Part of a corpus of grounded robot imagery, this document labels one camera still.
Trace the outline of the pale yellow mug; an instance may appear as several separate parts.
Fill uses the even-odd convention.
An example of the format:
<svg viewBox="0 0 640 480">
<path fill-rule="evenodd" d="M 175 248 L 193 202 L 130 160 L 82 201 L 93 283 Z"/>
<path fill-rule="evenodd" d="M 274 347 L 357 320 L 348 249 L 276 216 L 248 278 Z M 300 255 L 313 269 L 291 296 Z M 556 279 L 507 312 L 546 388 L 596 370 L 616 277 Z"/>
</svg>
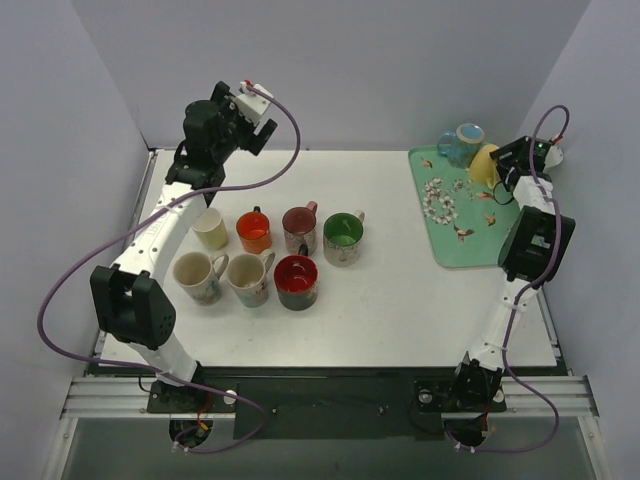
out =
<svg viewBox="0 0 640 480">
<path fill-rule="evenodd" d="M 221 250 L 228 243 L 224 218 L 216 208 L 207 208 L 191 227 L 198 240 L 208 249 Z"/>
</svg>

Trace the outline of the orange mug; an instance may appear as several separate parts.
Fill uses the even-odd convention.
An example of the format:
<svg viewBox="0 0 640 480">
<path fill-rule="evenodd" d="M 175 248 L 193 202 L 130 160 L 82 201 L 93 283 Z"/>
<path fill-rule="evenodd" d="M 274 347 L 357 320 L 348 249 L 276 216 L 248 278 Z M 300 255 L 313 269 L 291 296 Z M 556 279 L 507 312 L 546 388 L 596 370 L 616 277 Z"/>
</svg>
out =
<svg viewBox="0 0 640 480">
<path fill-rule="evenodd" d="M 236 232 L 243 249 L 248 253 L 260 254 L 272 245 L 270 221 L 259 206 L 237 220 Z"/>
</svg>

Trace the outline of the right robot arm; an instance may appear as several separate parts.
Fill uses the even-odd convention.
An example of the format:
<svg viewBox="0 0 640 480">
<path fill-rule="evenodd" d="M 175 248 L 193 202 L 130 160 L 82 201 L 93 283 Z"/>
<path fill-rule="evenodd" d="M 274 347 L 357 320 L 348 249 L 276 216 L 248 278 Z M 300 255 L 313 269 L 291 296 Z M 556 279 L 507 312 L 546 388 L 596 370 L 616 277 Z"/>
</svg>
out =
<svg viewBox="0 0 640 480">
<path fill-rule="evenodd" d="M 529 301 L 556 275 L 576 228 L 573 218 L 558 212 L 548 174 L 564 158 L 562 139 L 562 134 L 548 140 L 523 136 L 490 154 L 499 185 L 511 194 L 519 212 L 498 255 L 503 271 L 500 298 L 446 386 L 449 402 L 459 409 L 496 401 L 511 334 Z"/>
</svg>

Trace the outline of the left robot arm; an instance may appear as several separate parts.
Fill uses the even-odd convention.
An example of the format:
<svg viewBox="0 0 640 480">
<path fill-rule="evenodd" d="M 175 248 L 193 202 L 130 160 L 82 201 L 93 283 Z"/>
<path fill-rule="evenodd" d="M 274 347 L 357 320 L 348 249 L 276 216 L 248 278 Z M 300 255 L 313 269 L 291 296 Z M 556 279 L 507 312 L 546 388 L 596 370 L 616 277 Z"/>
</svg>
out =
<svg viewBox="0 0 640 480">
<path fill-rule="evenodd" d="M 185 109 L 184 138 L 176 148 L 159 199 L 145 226 L 109 267 L 96 267 L 90 286 L 99 327 L 129 345 L 172 385 L 181 410 L 200 408 L 204 384 L 198 363 L 174 334 L 176 310 L 163 282 L 191 224 L 211 204 L 225 179 L 224 163 L 238 149 L 258 155 L 277 124 L 262 118 L 272 100 L 260 84 L 243 81 L 233 94 L 223 82 L 208 100 Z"/>
</svg>

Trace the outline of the pink patterned mug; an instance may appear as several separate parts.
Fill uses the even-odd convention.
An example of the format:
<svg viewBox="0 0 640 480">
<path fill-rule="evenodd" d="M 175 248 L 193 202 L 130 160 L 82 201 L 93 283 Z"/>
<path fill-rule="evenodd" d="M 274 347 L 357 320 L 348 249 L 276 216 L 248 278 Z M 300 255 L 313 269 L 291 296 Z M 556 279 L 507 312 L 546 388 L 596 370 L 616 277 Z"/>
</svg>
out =
<svg viewBox="0 0 640 480">
<path fill-rule="evenodd" d="M 289 254 L 297 254 L 305 245 L 308 254 L 317 249 L 317 213 L 318 204 L 310 201 L 306 206 L 289 209 L 282 218 L 286 250 Z"/>
</svg>

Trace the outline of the beige floral mug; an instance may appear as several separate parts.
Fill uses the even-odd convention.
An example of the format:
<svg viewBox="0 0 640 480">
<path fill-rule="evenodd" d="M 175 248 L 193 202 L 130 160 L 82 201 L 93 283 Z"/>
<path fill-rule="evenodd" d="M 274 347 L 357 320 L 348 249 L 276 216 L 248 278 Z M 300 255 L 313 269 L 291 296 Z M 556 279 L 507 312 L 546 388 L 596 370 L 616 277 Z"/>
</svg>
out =
<svg viewBox="0 0 640 480">
<path fill-rule="evenodd" d="M 227 267 L 228 282 L 240 302 L 247 308 L 258 308 L 268 299 L 267 274 L 275 260 L 275 252 L 244 253 L 233 258 Z"/>
</svg>

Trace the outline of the black mug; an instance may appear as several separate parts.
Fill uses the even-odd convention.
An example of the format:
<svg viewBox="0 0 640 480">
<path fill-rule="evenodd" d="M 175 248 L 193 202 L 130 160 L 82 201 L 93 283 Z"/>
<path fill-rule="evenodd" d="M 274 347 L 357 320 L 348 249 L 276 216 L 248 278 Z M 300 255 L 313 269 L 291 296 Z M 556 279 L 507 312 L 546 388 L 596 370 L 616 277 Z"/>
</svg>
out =
<svg viewBox="0 0 640 480">
<path fill-rule="evenodd" d="M 307 244 L 297 254 L 284 257 L 274 270 L 274 282 L 281 304 L 292 311 L 310 308 L 318 296 L 319 269 L 309 256 Z"/>
</svg>

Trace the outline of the blue teal mug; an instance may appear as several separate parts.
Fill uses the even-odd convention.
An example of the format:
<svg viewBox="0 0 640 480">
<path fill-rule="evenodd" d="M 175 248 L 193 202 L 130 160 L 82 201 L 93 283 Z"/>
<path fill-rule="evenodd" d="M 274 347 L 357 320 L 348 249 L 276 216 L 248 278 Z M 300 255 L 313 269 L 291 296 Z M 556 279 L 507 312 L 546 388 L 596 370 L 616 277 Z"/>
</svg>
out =
<svg viewBox="0 0 640 480">
<path fill-rule="evenodd" d="M 471 165 L 485 140 L 485 131 L 475 123 L 463 123 L 454 131 L 444 132 L 437 143 L 437 152 L 454 168 Z"/>
</svg>

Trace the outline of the cream floral mug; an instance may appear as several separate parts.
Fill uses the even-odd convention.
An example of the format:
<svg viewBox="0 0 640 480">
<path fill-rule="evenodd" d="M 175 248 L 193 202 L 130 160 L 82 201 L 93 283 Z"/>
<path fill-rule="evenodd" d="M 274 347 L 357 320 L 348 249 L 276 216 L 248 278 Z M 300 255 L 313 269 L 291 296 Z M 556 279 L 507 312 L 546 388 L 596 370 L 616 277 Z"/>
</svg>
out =
<svg viewBox="0 0 640 480">
<path fill-rule="evenodd" d="M 222 297 L 220 279 L 228 263 L 229 255 L 225 252 L 215 255 L 190 252 L 175 261 L 172 276 L 196 304 L 210 306 Z"/>
</svg>

